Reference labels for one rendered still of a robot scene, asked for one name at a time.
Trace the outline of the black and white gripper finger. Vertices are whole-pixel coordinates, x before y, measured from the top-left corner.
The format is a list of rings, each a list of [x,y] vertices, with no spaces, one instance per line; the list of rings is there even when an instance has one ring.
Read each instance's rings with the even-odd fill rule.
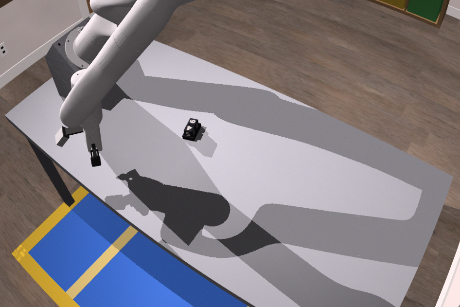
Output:
[[[92,150],[90,152],[91,154],[91,164],[92,164],[92,167],[95,167],[95,166],[101,166],[101,159],[100,159],[100,156],[99,156],[99,150],[96,149],[96,146],[95,144],[91,144],[92,146]],[[92,156],[92,152],[93,152],[93,156]]]

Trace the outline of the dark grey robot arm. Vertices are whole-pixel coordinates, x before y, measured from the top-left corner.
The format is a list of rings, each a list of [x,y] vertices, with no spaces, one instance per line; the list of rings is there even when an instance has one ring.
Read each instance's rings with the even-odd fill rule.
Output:
[[[71,91],[60,109],[67,126],[55,135],[63,147],[81,126],[103,118],[101,101],[167,25],[173,12],[194,0],[90,0],[95,13],[67,37],[69,61],[82,69],[71,77]],[[78,36],[79,35],[79,36]]]

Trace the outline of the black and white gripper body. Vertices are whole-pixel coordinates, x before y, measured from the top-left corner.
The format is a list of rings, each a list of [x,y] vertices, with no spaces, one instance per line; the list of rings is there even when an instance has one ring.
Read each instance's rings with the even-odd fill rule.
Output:
[[[92,148],[91,144],[95,144],[96,148],[99,151],[102,151],[103,149],[99,124],[95,126],[81,126],[84,131],[84,137],[85,137],[85,141],[86,141],[89,153],[91,152],[91,148]]]

